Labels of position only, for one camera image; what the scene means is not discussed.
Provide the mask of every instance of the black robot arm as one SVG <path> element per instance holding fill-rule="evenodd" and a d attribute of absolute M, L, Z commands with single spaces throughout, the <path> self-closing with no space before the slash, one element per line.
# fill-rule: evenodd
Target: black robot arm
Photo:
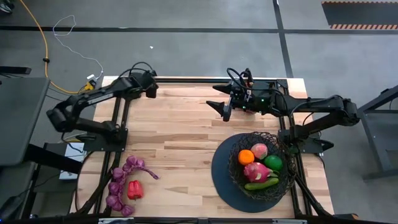
<path fill-rule="evenodd" d="M 230 70 L 234 70 L 227 69 L 228 75 L 231 76 Z M 282 132 L 279 137 L 287 144 L 304 140 L 313 133 L 336 125 L 352 126 L 359 122 L 356 105 L 350 99 L 338 95 L 329 98 L 294 98 L 283 94 L 269 82 L 254 81 L 248 68 L 241 74 L 234 72 L 239 75 L 239 80 L 231 77 L 232 80 L 228 84 L 213 86 L 214 89 L 229 95 L 228 103 L 206 102 L 219 112 L 224 121 L 229 121 L 232 109 L 235 108 L 262 115 L 269 113 L 276 117 L 288 116 L 289 119 L 293 113 L 299 112 L 329 113 L 304 126 L 293 125 L 289 130 Z"/>
<path fill-rule="evenodd" d="M 149 98 L 156 97 L 158 86 L 155 81 L 155 71 L 132 73 L 128 77 L 119 77 L 110 85 L 92 90 L 87 93 L 70 96 L 67 100 L 57 104 L 54 109 L 47 111 L 54 128 L 61 133 L 73 130 L 88 131 L 102 135 L 109 142 L 120 141 L 118 125 L 113 121 L 91 121 L 80 118 L 81 111 L 110 98 L 124 98 L 133 100 L 141 97 L 145 92 Z"/>

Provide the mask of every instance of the cable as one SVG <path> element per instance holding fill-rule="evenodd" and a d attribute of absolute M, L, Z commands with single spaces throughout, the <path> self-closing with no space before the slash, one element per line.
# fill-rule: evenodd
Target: cable
<path fill-rule="evenodd" d="M 74 134 L 74 135 L 71 135 L 71 136 L 63 138 L 63 140 L 61 140 L 61 141 L 59 141 L 57 143 L 65 142 L 67 139 L 70 139 L 70 138 L 73 138 L 73 137 L 76 137 L 76 136 L 80 136 L 80 135 L 83 135 L 83 134 L 87 134 L 87 133 Z"/>
<path fill-rule="evenodd" d="M 66 156 L 66 157 L 77 157 L 77 156 L 84 156 L 85 154 L 74 155 L 74 156 Z"/>
<path fill-rule="evenodd" d="M 86 157 L 83 159 L 83 161 L 81 162 L 80 171 L 79 171 L 79 173 L 77 174 L 77 178 L 76 178 L 77 183 L 76 183 L 76 189 L 75 189 L 75 209 L 76 209 L 76 211 L 79 210 L 79 209 L 78 209 L 79 206 L 78 206 L 78 204 L 77 204 L 77 200 L 78 200 L 77 192 L 78 192 L 78 184 L 79 184 L 80 173 L 81 173 L 81 170 L 83 169 L 83 165 L 85 164 L 85 162 L 87 161 L 87 159 L 92 155 L 92 153 L 93 153 L 93 151 L 89 152 L 89 153 L 86 155 Z"/>
<path fill-rule="evenodd" d="M 81 142 L 81 140 L 78 140 L 78 139 L 72 139 L 72 140 L 67 140 L 67 142 Z"/>
<path fill-rule="evenodd" d="M 70 96 L 69 94 L 65 94 L 65 93 L 62 93 L 62 92 L 60 92 L 60 91 L 58 91 L 58 90 L 54 90 L 54 89 L 53 89 L 53 88 L 51 88 L 50 86 L 49 86 L 49 90 L 52 90 L 52 91 L 54 91 L 54 92 L 56 92 L 56 93 L 59 93 L 59 94 L 65 95 L 65 96 L 67 96 L 67 97 L 69 97 L 69 96 Z"/>
<path fill-rule="evenodd" d="M 62 135 L 61 135 L 61 140 L 62 140 L 63 142 L 67 143 L 68 146 L 71 147 L 72 149 L 74 149 L 74 150 L 76 150 L 76 151 L 78 151 L 78 152 L 80 152 L 80 153 L 83 153 L 83 151 L 81 151 L 81 150 L 79 150 L 79 149 L 73 147 L 72 144 L 70 144 L 70 142 L 67 142 L 67 141 L 63 138 L 63 135 L 65 135 L 65 133 L 62 133 Z"/>
<path fill-rule="evenodd" d="M 122 74 L 120 74 L 118 76 L 118 78 L 122 77 L 124 74 L 126 74 L 127 72 L 131 72 L 133 70 L 140 70 L 140 71 L 144 71 L 144 72 L 148 72 L 148 70 L 142 69 L 142 68 L 129 68 L 126 71 L 122 72 Z"/>
<path fill-rule="evenodd" d="M 78 93 L 80 93 L 82 90 L 84 90 L 85 87 L 86 87 L 86 85 L 84 85 L 83 87 L 81 87 L 81 88 L 79 89 Z"/>
<path fill-rule="evenodd" d="M 23 0 L 19 0 L 19 1 L 20 1 L 21 4 L 24 6 L 24 8 L 26 9 L 26 11 L 30 14 L 31 18 L 32 18 L 33 21 L 36 23 L 37 28 L 39 28 L 39 31 L 40 31 L 40 33 L 42 34 L 43 41 L 44 41 L 44 46 L 45 46 L 45 58 L 43 58 L 43 61 L 44 61 L 44 63 L 45 63 L 45 64 L 44 64 L 44 74 L 45 74 L 45 77 L 46 77 L 46 78 L 50 79 L 50 78 L 49 78 L 49 75 L 48 75 L 48 71 L 47 71 L 47 70 L 48 70 L 48 66 L 49 66 L 49 62 L 50 62 L 50 60 L 49 60 L 49 47 L 48 47 L 48 45 L 47 45 L 47 39 L 46 39 L 45 36 L 44 36 L 42 27 L 41 27 L 40 24 L 37 22 L 35 16 L 31 13 L 31 11 L 30 11 L 29 8 L 26 6 L 26 4 L 24 3 L 24 1 L 23 1 Z M 68 90 L 65 90 L 65 89 L 59 87 L 58 85 L 56 85 L 56 84 L 55 84 L 53 81 L 51 81 L 51 80 L 50 80 L 50 83 L 51 83 L 55 88 L 57 88 L 57 89 L 59 89 L 59 90 L 65 92 L 65 93 L 77 94 L 76 91 L 68 91 Z"/>
<path fill-rule="evenodd" d="M 54 100 L 58 100 L 59 102 L 63 102 L 63 100 L 57 99 L 57 98 L 55 98 L 55 97 L 52 97 L 52 96 L 48 96 L 48 95 L 46 95 L 46 97 L 48 97 L 48 98 L 51 98 L 51 99 L 54 99 Z"/>
<path fill-rule="evenodd" d="M 59 176 L 59 175 L 62 174 L 63 172 L 64 172 L 64 171 L 61 171 L 59 174 L 52 175 L 52 176 L 49 177 L 47 180 L 43 181 L 41 184 L 35 185 L 32 189 L 34 189 L 34 188 L 36 188 L 36 187 L 40 187 L 41 185 L 44 185 L 44 184 L 47 183 L 49 180 L 51 180 L 52 178 L 54 178 L 54 177 L 56 177 L 56 176 Z M 24 190 L 23 192 L 17 194 L 16 196 L 17 196 L 17 197 L 18 197 L 18 196 L 21 196 L 23 193 L 25 193 L 25 192 L 27 192 L 27 191 L 29 191 L 29 190 L 30 190 L 30 187 L 28 187 L 28 188 L 27 188 L 26 190 Z"/>
<path fill-rule="evenodd" d="M 324 102 L 324 101 L 331 100 L 331 99 L 333 99 L 333 98 L 341 98 L 341 99 L 343 99 L 343 97 L 341 97 L 341 96 L 339 96 L 339 95 L 333 95 L 333 96 L 331 96 L 331 97 L 329 97 L 329 98 L 326 98 L 326 99 L 314 100 L 314 101 L 299 103 L 295 108 L 292 109 L 292 111 L 290 112 L 289 116 L 292 116 L 293 113 L 294 113 L 294 111 L 297 110 L 297 109 L 298 109 L 299 107 L 301 107 L 302 105 L 305 105 L 305 104 L 307 104 L 307 103 L 310 103 L 310 104 L 313 104 L 313 103 L 321 103 L 321 102 Z"/>
<path fill-rule="evenodd" d="M 137 62 L 137 63 L 135 63 L 134 65 L 132 65 L 132 67 L 131 67 L 131 68 L 135 68 L 137 65 L 140 65 L 140 64 L 147 65 L 147 66 L 149 67 L 149 69 L 153 70 L 153 69 L 152 69 L 152 66 L 151 66 L 151 65 L 149 65 L 149 64 L 148 64 L 148 63 L 146 63 L 146 62 Z"/>
<path fill-rule="evenodd" d="M 276 92 L 277 94 L 279 94 L 279 95 L 282 97 L 282 99 L 284 100 L 284 103 L 285 103 L 285 107 L 286 107 L 287 112 L 289 112 L 289 111 L 288 111 L 288 107 L 287 107 L 286 98 L 285 98 L 284 94 L 283 94 L 281 91 L 279 91 L 278 89 L 253 89 L 253 88 L 249 88 L 249 87 L 247 87 L 247 86 L 244 86 L 244 85 L 240 84 L 238 81 L 236 81 L 236 79 L 232 76 L 232 74 L 230 74 L 229 71 L 232 71 L 232 72 L 234 72 L 235 74 L 237 74 L 237 76 L 238 76 L 240 79 L 242 78 L 242 75 L 239 74 L 239 72 L 237 72 L 237 71 L 236 71 L 235 69 L 233 69 L 233 68 L 227 68 L 227 69 L 226 69 L 226 73 L 227 73 L 228 76 L 232 79 L 232 81 L 234 81 L 238 86 L 240 86 L 241 88 L 244 88 L 245 90 L 274 91 L 274 92 Z M 292 122 L 293 122 L 291 116 L 289 116 L 289 122 L 290 122 L 291 124 L 292 124 Z"/>
<path fill-rule="evenodd" d="M 0 74 L 0 75 L 2 75 L 2 76 L 4 76 L 4 77 L 7 77 L 7 78 L 11 78 L 11 77 L 9 77 L 9 76 L 7 76 L 7 75 L 5 75 L 5 74 Z"/>
<path fill-rule="evenodd" d="M 391 100 L 391 101 L 390 101 L 390 105 L 389 105 L 390 110 L 391 110 L 391 103 L 392 103 L 393 101 L 394 101 L 394 100 Z"/>
<path fill-rule="evenodd" d="M 57 33 L 55 32 L 56 26 L 57 26 L 61 21 L 63 21 L 64 19 L 68 19 L 69 17 L 72 17 L 72 18 L 73 18 L 73 23 L 74 23 L 74 25 L 72 26 L 72 28 L 70 28 L 70 30 L 69 30 L 69 32 L 68 32 L 67 34 L 57 34 Z M 104 68 L 102 67 L 102 65 L 100 64 L 100 62 L 99 62 L 97 59 L 95 59 L 95 58 L 89 58 L 89 57 L 84 57 L 84 56 L 82 56 L 81 53 L 72 50 L 69 46 L 66 46 L 65 44 L 63 44 L 62 41 L 58 38 L 58 37 L 65 37 L 65 36 L 68 36 L 68 35 L 72 32 L 73 28 L 74 28 L 76 25 L 77 25 L 77 23 L 76 23 L 76 20 L 75 20 L 75 15 L 69 15 L 69 16 L 67 16 L 67 17 L 64 17 L 64 18 L 60 19 L 60 20 L 52 27 L 52 32 L 53 32 L 53 34 L 54 34 L 54 37 L 58 40 L 58 42 L 60 42 L 60 44 L 61 44 L 62 46 L 64 46 L 64 47 L 66 47 L 70 52 L 75 53 L 75 54 L 78 54 L 80 57 L 82 57 L 82 58 L 84 58 L 84 59 L 93 60 L 93 61 L 95 61 L 95 62 L 101 67 L 101 73 L 100 73 L 100 75 L 98 75 L 98 77 L 96 77 L 96 76 L 94 75 L 95 79 L 97 80 L 97 79 L 101 78 L 102 74 L 104 73 Z"/>
<path fill-rule="evenodd" d="M 15 77 L 15 78 L 23 78 L 23 77 L 19 77 L 17 75 L 13 75 L 13 74 L 10 74 L 10 73 L 0 73 L 0 75 L 7 75 L 7 77 L 8 77 L 8 75 L 10 75 L 10 76 Z"/>
<path fill-rule="evenodd" d="M 303 121 L 303 126 L 304 126 L 304 124 L 305 124 L 305 121 L 307 120 L 307 118 L 309 118 L 311 115 L 313 115 L 313 112 L 312 113 L 310 113 L 307 117 L 305 117 L 305 119 L 304 119 L 304 121 Z"/>
<path fill-rule="evenodd" d="M 323 168 L 325 168 L 325 161 L 322 159 L 322 156 L 320 155 L 320 153 L 314 153 L 314 155 L 317 156 L 322 161 Z"/>
<path fill-rule="evenodd" d="M 131 68 L 135 68 L 137 65 L 140 65 L 140 64 L 144 64 L 144 65 L 147 65 L 151 70 L 153 70 L 152 69 L 152 66 L 151 65 L 149 65 L 148 63 L 146 63 L 146 62 L 137 62 L 137 63 L 135 63 L 134 65 L 132 65 L 132 67 Z"/>

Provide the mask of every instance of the yellow cable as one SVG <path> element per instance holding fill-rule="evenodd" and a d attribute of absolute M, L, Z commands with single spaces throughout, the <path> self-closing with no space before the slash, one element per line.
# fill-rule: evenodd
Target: yellow cable
<path fill-rule="evenodd" d="M 26 11 L 30 14 L 30 16 L 32 17 L 32 19 L 35 21 L 37 27 L 38 27 L 39 30 L 40 30 L 40 33 L 42 34 L 42 37 L 43 37 L 43 40 L 44 40 L 44 45 L 45 45 L 45 59 L 48 60 L 48 59 L 49 59 L 49 48 L 48 48 L 48 46 L 47 46 L 47 39 L 46 39 L 45 36 L 44 36 L 43 30 L 42 30 L 40 24 L 37 22 L 35 16 L 33 16 L 33 14 L 31 13 L 31 11 L 29 10 L 29 8 L 25 5 L 24 1 L 23 1 L 23 0 L 19 0 L 19 1 L 20 1 L 20 2 L 22 3 L 22 5 L 25 7 Z M 44 66 L 44 73 L 45 73 L 45 76 L 46 76 L 47 78 L 49 78 L 49 75 L 47 74 L 47 67 L 48 67 L 49 63 L 48 63 L 48 62 L 44 62 L 44 63 L 45 63 L 45 66 Z M 59 90 L 61 90 L 61 91 L 64 91 L 65 93 L 69 93 L 69 94 L 78 94 L 77 91 L 68 91 L 68 90 L 64 90 L 63 88 L 57 86 L 57 85 L 56 85 L 53 81 L 51 81 L 51 80 L 50 80 L 50 83 L 51 83 L 55 88 L 57 88 L 57 89 L 59 89 Z"/>
<path fill-rule="evenodd" d="M 66 142 L 81 142 L 81 140 L 72 139 L 72 140 L 65 140 Z"/>

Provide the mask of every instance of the orange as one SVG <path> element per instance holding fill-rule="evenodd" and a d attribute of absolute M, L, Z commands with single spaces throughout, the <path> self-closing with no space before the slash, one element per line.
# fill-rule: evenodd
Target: orange
<path fill-rule="evenodd" d="M 254 162 L 254 154 L 250 150 L 243 149 L 239 152 L 238 161 L 240 164 L 246 166 Z"/>

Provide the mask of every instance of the black cable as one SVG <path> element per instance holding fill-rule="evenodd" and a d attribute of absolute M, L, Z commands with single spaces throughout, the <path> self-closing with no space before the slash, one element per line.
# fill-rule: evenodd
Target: black cable
<path fill-rule="evenodd" d="M 286 107 L 286 111 L 289 112 L 289 109 L 288 109 L 288 107 L 287 107 L 286 98 L 285 98 L 284 94 L 283 94 L 281 91 L 279 91 L 278 89 L 253 89 L 253 88 L 249 88 L 249 87 L 247 87 L 247 86 L 244 86 L 244 85 L 238 83 L 238 81 L 236 81 L 236 79 L 232 76 L 232 74 L 230 74 L 229 71 L 232 71 L 232 72 L 234 72 L 235 74 L 237 74 L 237 76 L 239 77 L 239 79 L 242 78 L 242 75 L 239 74 L 239 72 L 237 72 L 237 71 L 236 71 L 235 69 L 233 69 L 233 68 L 227 68 L 227 69 L 226 69 L 226 73 L 227 73 L 228 76 L 232 79 L 232 81 L 234 81 L 238 86 L 240 86 L 241 88 L 244 88 L 245 90 L 274 91 L 274 92 L 276 92 L 277 94 L 279 94 L 279 95 L 282 97 L 282 99 L 284 100 L 285 107 Z M 289 122 L 290 122 L 290 123 L 293 122 L 291 116 L 289 116 Z"/>
<path fill-rule="evenodd" d="M 131 68 L 135 68 L 137 65 L 140 65 L 140 64 L 144 64 L 144 65 L 147 65 L 151 70 L 153 70 L 152 69 L 152 66 L 151 65 L 149 65 L 148 63 L 146 63 L 146 62 L 137 62 L 137 63 L 135 63 L 134 65 L 132 65 L 132 67 Z"/>
<path fill-rule="evenodd" d="M 77 204 L 77 200 L 78 200 L 77 192 L 78 192 L 78 184 L 79 184 L 80 173 L 81 173 L 81 170 L 83 169 L 83 165 L 84 165 L 85 162 L 87 161 L 88 157 L 90 157 L 90 156 L 92 155 L 92 153 L 93 153 L 93 152 L 91 151 L 91 152 L 89 152 L 89 153 L 85 156 L 85 158 L 84 158 L 83 161 L 81 162 L 81 168 L 80 168 L 80 170 L 79 170 L 79 173 L 77 174 L 77 178 L 76 178 L 77 183 L 76 183 L 76 189 L 75 189 L 75 209 L 76 209 L 76 211 L 79 210 L 79 209 L 78 209 L 78 204 Z"/>
<path fill-rule="evenodd" d="M 63 142 L 67 143 L 68 146 L 71 147 L 72 149 L 74 149 L 74 150 L 76 150 L 76 151 L 78 151 L 78 152 L 80 152 L 80 153 L 83 153 L 83 151 L 81 151 L 81 150 L 79 150 L 79 149 L 73 147 L 72 144 L 70 144 L 70 142 L 67 142 L 66 140 L 64 140 L 64 138 L 63 138 L 64 135 L 65 135 L 65 133 L 62 133 L 62 135 L 61 135 L 61 140 L 62 140 Z"/>
<path fill-rule="evenodd" d="M 48 96 L 48 95 L 46 95 L 46 97 L 49 97 L 49 98 L 51 98 L 51 99 L 54 99 L 54 100 L 58 100 L 58 101 L 60 101 L 60 102 L 62 102 L 62 101 L 63 101 L 63 100 L 60 100 L 60 99 L 57 99 L 57 98 L 55 98 L 55 97 Z"/>
<path fill-rule="evenodd" d="M 8 75 L 10 75 L 10 76 L 16 77 L 16 78 L 23 78 L 23 77 L 19 77 L 19 76 L 17 76 L 17 75 L 9 74 L 9 73 L 0 73 L 0 75 L 4 75 L 4 76 L 7 75 L 6 77 L 8 77 Z"/>
<path fill-rule="evenodd" d="M 305 117 L 305 119 L 304 119 L 304 121 L 303 121 L 303 126 L 304 126 L 304 124 L 305 124 L 305 121 L 307 120 L 307 118 L 309 118 L 311 115 L 313 115 L 313 112 L 312 113 L 310 113 L 307 117 Z"/>
<path fill-rule="evenodd" d="M 64 171 L 60 172 L 59 174 L 55 174 L 52 175 L 51 177 L 47 178 L 45 181 L 43 181 L 41 184 L 37 184 L 35 185 L 32 189 L 35 189 L 36 187 L 40 187 L 41 185 L 44 185 L 45 183 L 47 183 L 49 180 L 51 180 L 52 178 L 59 176 L 61 173 L 63 173 Z M 19 193 L 16 195 L 16 197 L 21 196 L 23 193 L 27 192 L 30 190 L 30 187 L 28 187 L 26 190 L 24 190 L 23 192 Z"/>
<path fill-rule="evenodd" d="M 394 100 L 391 100 L 391 101 L 390 101 L 390 106 L 389 106 L 390 110 L 391 110 L 391 103 L 392 103 L 393 101 L 394 101 Z"/>
<path fill-rule="evenodd" d="M 331 100 L 331 99 L 333 99 L 333 98 L 341 98 L 341 99 L 343 99 L 343 97 L 341 97 L 341 96 L 339 96 L 339 95 L 333 95 L 333 96 L 331 96 L 331 97 L 329 97 L 329 98 L 326 98 L 326 99 L 314 100 L 314 101 L 299 103 L 295 108 L 292 109 L 292 111 L 290 112 L 290 116 L 292 116 L 293 113 L 294 113 L 294 111 L 297 110 L 297 109 L 298 109 L 299 107 L 301 107 L 302 105 L 305 105 L 305 104 L 307 104 L 307 103 L 310 103 L 310 104 L 313 104 L 313 103 L 321 103 L 321 102 L 324 102 L 324 101 Z"/>
<path fill-rule="evenodd" d="M 54 90 L 54 89 L 51 88 L 51 87 L 49 87 L 49 90 L 55 91 L 55 92 L 57 92 L 57 93 L 59 93 L 59 94 L 65 95 L 65 96 L 71 96 L 71 95 L 69 95 L 69 94 L 62 93 L 62 92 L 60 92 L 60 91 Z"/>
<path fill-rule="evenodd" d="M 7 78 L 11 78 L 11 77 L 9 77 L 9 76 L 7 76 L 7 75 L 5 75 L 5 74 L 0 74 L 0 75 L 2 75 L 2 76 L 4 76 L 4 77 L 7 77 Z"/>
<path fill-rule="evenodd" d="M 122 77 L 124 74 L 126 74 L 127 72 L 131 72 L 133 70 L 140 70 L 140 71 L 144 71 L 144 72 L 148 72 L 148 70 L 142 69 L 142 68 L 129 68 L 126 71 L 122 72 L 122 74 L 120 74 L 118 76 L 118 78 Z"/>
<path fill-rule="evenodd" d="M 84 85 L 83 87 L 81 87 L 81 88 L 79 89 L 79 91 L 77 91 L 77 93 L 79 94 L 82 90 L 85 89 L 85 87 L 86 87 L 86 85 Z"/>
<path fill-rule="evenodd" d="M 319 155 L 319 153 L 314 153 L 314 155 L 317 156 L 322 161 L 323 168 L 325 168 L 325 161 L 322 159 L 322 156 Z"/>

